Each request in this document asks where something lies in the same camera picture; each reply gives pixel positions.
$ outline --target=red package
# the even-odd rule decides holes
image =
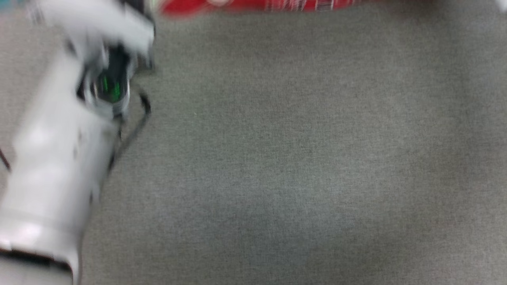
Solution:
[[[228,11],[329,11],[345,8],[362,0],[162,0],[166,15],[190,15],[215,9]]]

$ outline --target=white robotic arm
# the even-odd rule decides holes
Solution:
[[[16,160],[0,204],[0,280],[53,284],[41,279],[51,273],[79,284],[83,232],[127,112],[137,56],[153,61],[154,26],[107,0],[34,4],[33,18],[63,26],[69,42],[14,139]]]

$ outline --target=red snack packet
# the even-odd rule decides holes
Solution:
[[[215,9],[229,11],[329,11],[352,6],[362,0],[161,0],[160,12],[184,16]]]

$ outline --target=gray fabric surface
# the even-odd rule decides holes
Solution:
[[[0,144],[60,38],[0,16]],[[507,17],[473,0],[157,19],[153,116],[84,284],[506,284]],[[2,171],[2,183],[5,183]]]

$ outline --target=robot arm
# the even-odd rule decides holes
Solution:
[[[152,61],[154,27],[104,0],[44,0],[31,14],[62,25],[69,44],[14,139],[16,161],[0,204],[0,280],[79,284],[83,233],[127,112],[137,55]]]

